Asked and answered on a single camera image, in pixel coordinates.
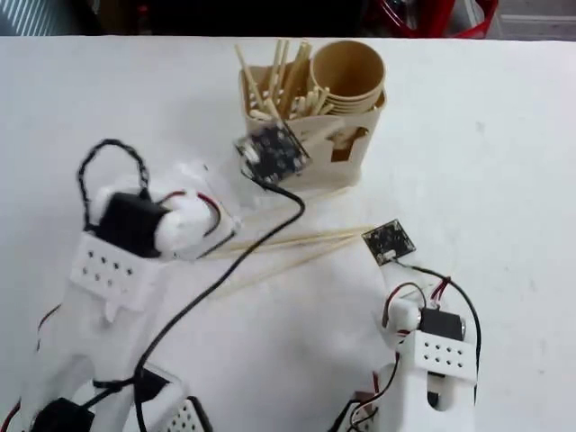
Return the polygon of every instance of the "circuit board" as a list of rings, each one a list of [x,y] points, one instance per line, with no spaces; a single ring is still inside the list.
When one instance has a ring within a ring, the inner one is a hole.
[[[378,266],[416,250],[400,222],[395,219],[362,235]]]
[[[276,184],[300,173],[310,156],[283,121],[270,122],[235,143],[247,176]]]

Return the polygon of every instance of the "utensil holder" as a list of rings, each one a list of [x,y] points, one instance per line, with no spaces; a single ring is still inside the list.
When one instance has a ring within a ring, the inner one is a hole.
[[[289,73],[293,63],[286,65],[286,74]],[[251,66],[250,72],[254,77],[260,94],[267,97],[268,79],[272,67]],[[308,76],[302,76],[297,85],[296,95],[306,95]],[[251,97],[248,82],[240,70],[238,76],[241,110],[248,132],[258,129],[266,121],[250,117],[250,110],[257,109],[254,97]],[[282,186],[301,190],[306,188],[343,187],[354,185],[361,176],[362,161],[364,160],[370,139],[386,105],[386,93],[382,90],[373,109],[367,112],[350,115],[317,115],[293,120],[285,120],[296,137],[309,153],[312,162],[299,175],[294,175],[282,181]],[[330,123],[342,119],[345,127],[328,139],[308,146],[306,139],[315,131],[326,128]]]

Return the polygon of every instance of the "black cable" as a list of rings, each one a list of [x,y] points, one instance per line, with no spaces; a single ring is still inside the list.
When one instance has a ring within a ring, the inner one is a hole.
[[[480,327],[480,319],[478,318],[476,308],[474,308],[474,304],[472,303],[472,300],[470,300],[470,297],[468,297],[468,294],[466,294],[466,291],[460,285],[458,285],[458,283],[454,282],[451,277],[444,276],[443,274],[435,272],[434,270],[420,267],[418,265],[403,264],[397,259],[394,259],[393,261],[399,266],[411,268],[412,270],[416,270],[417,272],[421,272],[425,275],[431,275],[439,279],[442,279],[443,281],[446,281],[448,284],[452,285],[452,287],[454,287],[454,289],[456,289],[460,293],[460,295],[462,295],[464,301],[466,302],[468,308],[470,309],[470,312],[472,313],[472,317],[474,319],[474,326],[476,327],[476,376],[478,376],[478,372],[480,371],[480,352],[482,350],[482,330]],[[476,387],[477,386],[474,386],[474,400],[476,400]]]
[[[376,414],[378,414],[378,410],[379,410],[379,409],[380,409],[379,407],[376,407],[375,409],[373,409],[372,413],[371,413],[369,416],[364,417],[364,418],[362,418],[361,420],[358,420],[354,425],[351,425],[351,426],[346,430],[346,432],[350,432],[351,430],[354,430],[355,432],[361,432],[361,430],[358,429],[358,425],[361,425],[362,423],[365,423],[365,422],[368,421],[369,419],[373,419],[374,416],[375,416]]]
[[[180,310],[154,337],[152,342],[148,345],[148,348],[144,351],[144,354],[140,357],[138,363],[136,364],[136,368],[134,370],[134,379],[136,380],[134,385],[134,404],[136,406],[136,418],[138,420],[138,426],[140,432],[148,432],[146,429],[146,424],[144,422],[144,415],[142,413],[142,400],[140,398],[140,387],[138,380],[141,378],[142,373],[144,371],[144,364],[148,361],[152,352],[156,349],[160,341],[166,336],[166,334],[180,321],[188,312],[190,312],[195,306],[197,306],[202,300],[208,297],[211,293],[213,293],[219,286],[221,286],[229,277],[230,275],[238,268],[238,266],[252,253],[254,252],[260,245],[265,243],[275,234],[286,228],[287,226],[296,222],[306,211],[306,204],[298,195],[286,191],[280,186],[275,184],[269,184],[258,180],[256,178],[251,179],[257,185],[260,185],[263,189],[274,192],[275,194],[280,194],[289,198],[290,200],[294,201],[300,206],[300,209],[294,214],[290,219],[286,220],[285,222],[281,223],[277,227],[268,231],[264,236],[259,238],[255,241],[250,247],[248,247],[242,254],[232,263],[232,265],[224,272],[224,274],[212,285],[210,285],[206,290],[201,292],[195,299],[193,299],[190,303],[188,303],[182,310]]]
[[[362,402],[360,405],[358,405],[356,408],[354,408],[354,410],[350,413],[350,427],[351,428],[355,428],[358,423],[360,423],[360,421],[354,422],[354,417],[356,415],[356,413],[361,410],[363,407],[370,405],[371,403],[378,401],[392,386],[392,382],[394,381],[394,377],[396,376],[396,372],[398,371],[398,363],[400,362],[400,354],[396,353],[396,362],[394,363],[394,368],[392,369],[392,373],[390,375],[390,379],[388,380],[388,382],[386,383],[386,386],[381,389],[380,391],[378,391],[374,396],[372,396],[370,399],[365,400],[364,402]]]
[[[214,252],[216,249],[220,249],[220,248],[221,248],[222,246],[224,246],[226,243],[228,243],[229,241],[231,241],[232,239],[234,239],[235,236],[236,236],[236,231],[233,229],[228,236],[226,236],[225,238],[223,238],[221,241],[219,241],[218,243],[216,243],[214,246],[209,247],[207,250],[205,250],[204,252],[202,252],[196,259],[200,259],[200,258],[207,257],[209,254],[211,254],[212,252]]]
[[[127,146],[118,139],[103,139],[99,144],[93,146],[82,163],[76,174],[76,179],[78,180],[78,186],[80,187],[80,195],[82,196],[82,204],[84,205],[84,230],[90,230],[92,225],[90,224],[90,199],[88,198],[88,191],[86,190],[86,183],[84,181],[84,175],[88,164],[94,160],[98,152],[104,147],[118,147],[123,149],[136,161],[139,171],[139,185],[140,185],[140,197],[144,199],[150,199],[150,194],[148,190],[148,183],[150,179],[148,168],[144,163],[144,160],[136,149],[131,146]]]

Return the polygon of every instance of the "wooden chopstick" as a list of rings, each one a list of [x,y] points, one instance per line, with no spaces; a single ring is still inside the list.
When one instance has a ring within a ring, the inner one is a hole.
[[[262,96],[260,95],[260,91],[258,90],[258,85],[256,81],[252,77],[252,73],[248,68],[246,61],[244,61],[244,56],[242,55],[242,51],[240,50],[240,46],[238,44],[234,45],[234,50],[236,50],[236,54],[238,55],[238,60],[240,60],[240,65],[242,65],[242,70],[244,70],[244,75],[246,76],[246,80],[248,81],[248,86],[250,87],[250,91],[254,94],[256,98],[256,103],[258,105],[258,109],[260,111],[264,111],[264,102],[262,101]]]
[[[223,297],[228,297],[229,295],[237,293],[241,289],[246,288],[250,285],[261,283],[265,279],[268,279],[276,275],[280,275],[290,269],[302,266],[304,264],[309,263],[310,261],[331,254],[332,252],[338,249],[350,245],[351,243],[357,241],[358,239],[360,239],[359,236],[350,236],[348,238],[344,238],[343,240],[340,240],[339,242],[336,242],[333,245],[330,245],[329,247],[326,247],[322,250],[314,251],[308,254],[307,256],[303,256],[301,258],[296,258],[292,262],[282,263],[281,265],[273,267],[267,271],[264,271],[263,273],[256,274],[252,277],[244,279],[243,281],[239,281],[238,283],[231,283],[230,285],[222,286],[219,291],[216,291],[211,296],[211,299],[215,300]]]
[[[318,115],[319,114],[320,109],[322,108],[322,105],[326,102],[326,98],[328,97],[328,93],[330,93],[330,89],[328,87],[320,90],[320,96],[318,98],[318,102],[316,103],[316,106],[314,106],[314,108],[312,108],[310,115]]]
[[[272,72],[270,73],[270,79],[268,80],[268,97],[272,99],[272,102],[274,101],[273,94],[274,94],[276,74],[278,73],[278,63],[280,61],[281,48],[282,48],[282,40],[279,39],[276,41],[276,50],[274,51],[274,64],[272,65]]]
[[[282,50],[282,60],[280,61],[280,70],[278,71],[278,81],[274,86],[274,94],[271,96],[272,100],[276,103],[278,101],[278,95],[280,90],[284,85],[284,74],[286,72],[286,59],[288,58],[288,49],[290,48],[290,41],[285,40]]]

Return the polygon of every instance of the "white table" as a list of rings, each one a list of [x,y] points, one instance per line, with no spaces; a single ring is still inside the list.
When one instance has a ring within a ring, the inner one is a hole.
[[[229,151],[243,131],[233,43],[0,40],[2,415],[19,394],[37,321],[64,289],[81,228],[81,157],[103,137],[138,147],[153,172]],[[418,246],[410,260],[452,274],[480,313],[478,430],[572,430],[576,44],[368,43],[387,63],[389,103],[363,179],[337,211],[319,205],[300,227],[400,218]],[[273,56],[270,40],[241,44],[250,63]],[[112,163],[91,168],[92,190],[132,169],[111,151],[103,159]],[[224,266],[183,266],[161,321]],[[391,361],[374,324],[384,292],[356,243],[207,301],[153,359],[190,382],[216,430],[326,430]]]

